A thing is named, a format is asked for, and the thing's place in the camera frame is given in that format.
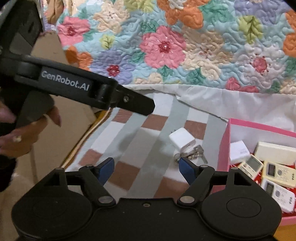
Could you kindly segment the left hand with ring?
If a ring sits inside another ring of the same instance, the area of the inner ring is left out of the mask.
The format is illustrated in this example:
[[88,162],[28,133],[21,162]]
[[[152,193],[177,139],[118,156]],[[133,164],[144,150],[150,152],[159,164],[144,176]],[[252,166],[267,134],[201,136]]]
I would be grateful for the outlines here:
[[29,153],[33,144],[37,142],[39,135],[48,124],[47,118],[61,126],[59,109],[54,106],[46,115],[37,121],[21,128],[14,129],[11,133],[1,136],[1,155],[9,158],[18,158]]

